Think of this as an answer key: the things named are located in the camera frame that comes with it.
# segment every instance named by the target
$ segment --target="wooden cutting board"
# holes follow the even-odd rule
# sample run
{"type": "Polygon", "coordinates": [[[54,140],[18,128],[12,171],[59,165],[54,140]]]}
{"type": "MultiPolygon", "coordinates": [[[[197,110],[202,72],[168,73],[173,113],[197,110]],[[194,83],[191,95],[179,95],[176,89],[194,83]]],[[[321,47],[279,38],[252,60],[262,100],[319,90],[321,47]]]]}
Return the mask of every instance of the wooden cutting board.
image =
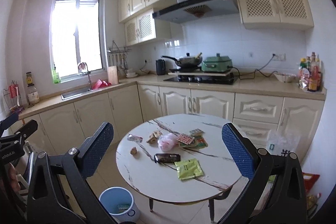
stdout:
{"type": "Polygon", "coordinates": [[[117,66],[107,68],[107,79],[112,85],[119,84],[117,66]]]}

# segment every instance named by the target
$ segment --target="round table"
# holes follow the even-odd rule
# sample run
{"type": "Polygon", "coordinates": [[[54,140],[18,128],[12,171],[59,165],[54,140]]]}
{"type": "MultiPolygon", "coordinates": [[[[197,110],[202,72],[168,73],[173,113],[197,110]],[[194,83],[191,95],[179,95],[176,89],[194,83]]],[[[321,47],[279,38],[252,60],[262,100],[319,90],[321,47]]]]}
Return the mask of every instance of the round table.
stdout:
{"type": "Polygon", "coordinates": [[[204,114],[176,114],[145,122],[129,133],[142,137],[141,143],[127,140],[126,135],[116,151],[117,167],[124,180],[137,192],[150,199],[152,211],[153,200],[172,204],[191,204],[209,200],[210,218],[214,218],[214,199],[224,199],[241,174],[229,151],[223,143],[221,130],[230,121],[204,114]],[[190,130],[201,129],[208,147],[202,149],[175,147],[169,152],[162,152],[157,143],[146,143],[155,130],[163,134],[189,134],[190,130]],[[133,156],[130,150],[136,147],[133,156]],[[175,153],[181,160],[196,158],[204,175],[189,180],[179,180],[176,166],[157,164],[157,153],[175,153]]]}

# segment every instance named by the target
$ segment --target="window frame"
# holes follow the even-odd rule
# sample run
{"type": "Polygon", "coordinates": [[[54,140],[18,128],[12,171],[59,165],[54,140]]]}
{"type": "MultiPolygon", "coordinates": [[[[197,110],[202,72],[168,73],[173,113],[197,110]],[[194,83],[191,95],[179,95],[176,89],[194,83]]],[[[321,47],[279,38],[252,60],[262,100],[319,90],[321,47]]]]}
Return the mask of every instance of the window frame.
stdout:
{"type": "MultiPolygon", "coordinates": [[[[53,11],[55,9],[55,4],[56,1],[60,1],[60,0],[53,0],[53,5],[52,5],[52,10],[51,10],[51,15],[50,15],[50,66],[51,69],[54,69],[54,56],[53,56],[53,36],[52,36],[52,32],[51,32],[51,28],[52,28],[52,16],[53,16],[53,11]]],[[[80,0],[76,0],[76,8],[79,8],[79,3],[80,0]]],[[[104,53],[105,53],[105,35],[104,35],[104,1],[103,0],[98,0],[98,31],[99,31],[99,47],[100,47],[100,59],[101,59],[101,69],[97,69],[97,70],[92,70],[91,71],[91,75],[96,75],[96,74],[100,74],[104,71],[106,71],[106,60],[104,58],[104,53]]],[[[78,59],[80,59],[80,52],[79,52],[79,33],[78,33],[78,25],[76,24],[76,30],[75,30],[75,43],[76,43],[76,58],[77,58],[77,63],[78,59]]],[[[87,77],[86,75],[80,75],[79,74],[79,70],[78,73],[76,74],[72,74],[72,75],[67,75],[67,76],[63,76],[61,77],[61,83],[63,82],[68,82],[68,81],[72,81],[72,80],[76,80],[76,79],[80,79],[82,77],[87,77]]]]}

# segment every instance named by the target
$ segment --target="blue gripper pad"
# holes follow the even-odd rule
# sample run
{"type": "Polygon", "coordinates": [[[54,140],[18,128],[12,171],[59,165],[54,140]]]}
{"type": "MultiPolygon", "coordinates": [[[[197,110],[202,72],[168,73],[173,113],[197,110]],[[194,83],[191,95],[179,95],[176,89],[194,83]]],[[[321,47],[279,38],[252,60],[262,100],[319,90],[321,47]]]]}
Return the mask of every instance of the blue gripper pad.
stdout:
{"type": "Polygon", "coordinates": [[[114,136],[113,125],[104,122],[96,133],[87,138],[79,148],[78,169],[84,179],[92,176],[110,146],[114,136]]]}
{"type": "Polygon", "coordinates": [[[231,123],[225,124],[222,128],[222,140],[235,161],[241,175],[251,180],[255,173],[253,158],[230,126],[236,129],[231,123]]]}

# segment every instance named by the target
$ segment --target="yellow-green snack package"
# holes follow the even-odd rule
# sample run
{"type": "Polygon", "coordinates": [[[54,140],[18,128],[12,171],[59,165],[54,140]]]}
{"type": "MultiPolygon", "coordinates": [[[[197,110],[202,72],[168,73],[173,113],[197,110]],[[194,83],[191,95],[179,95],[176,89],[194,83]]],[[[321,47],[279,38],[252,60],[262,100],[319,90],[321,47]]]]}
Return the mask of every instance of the yellow-green snack package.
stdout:
{"type": "Polygon", "coordinates": [[[192,179],[204,175],[197,159],[175,162],[177,176],[180,180],[192,179]]]}

